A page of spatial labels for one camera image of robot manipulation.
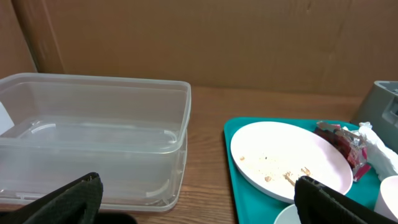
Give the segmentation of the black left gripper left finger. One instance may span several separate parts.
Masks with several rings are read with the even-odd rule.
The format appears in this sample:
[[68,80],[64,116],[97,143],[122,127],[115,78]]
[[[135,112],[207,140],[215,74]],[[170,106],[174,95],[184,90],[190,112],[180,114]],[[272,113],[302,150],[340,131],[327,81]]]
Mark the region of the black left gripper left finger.
[[102,197],[100,175],[90,172],[16,211],[1,215],[1,223],[93,223]]

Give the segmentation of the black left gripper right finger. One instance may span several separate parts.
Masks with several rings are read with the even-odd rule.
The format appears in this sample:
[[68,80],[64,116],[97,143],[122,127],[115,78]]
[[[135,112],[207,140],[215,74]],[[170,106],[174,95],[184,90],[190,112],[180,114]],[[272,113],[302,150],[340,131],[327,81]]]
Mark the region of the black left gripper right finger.
[[397,224],[306,175],[295,183],[294,203],[301,224]]

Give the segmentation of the large pink plate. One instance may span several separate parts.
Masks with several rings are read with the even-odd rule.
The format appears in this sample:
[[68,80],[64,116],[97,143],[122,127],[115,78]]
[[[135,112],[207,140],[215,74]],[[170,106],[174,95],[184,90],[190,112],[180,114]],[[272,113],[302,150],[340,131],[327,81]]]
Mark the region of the large pink plate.
[[292,124],[247,124],[233,134],[230,152],[250,184],[282,202],[293,203],[295,183],[301,176],[309,176],[343,195],[353,184],[351,167],[334,146]]

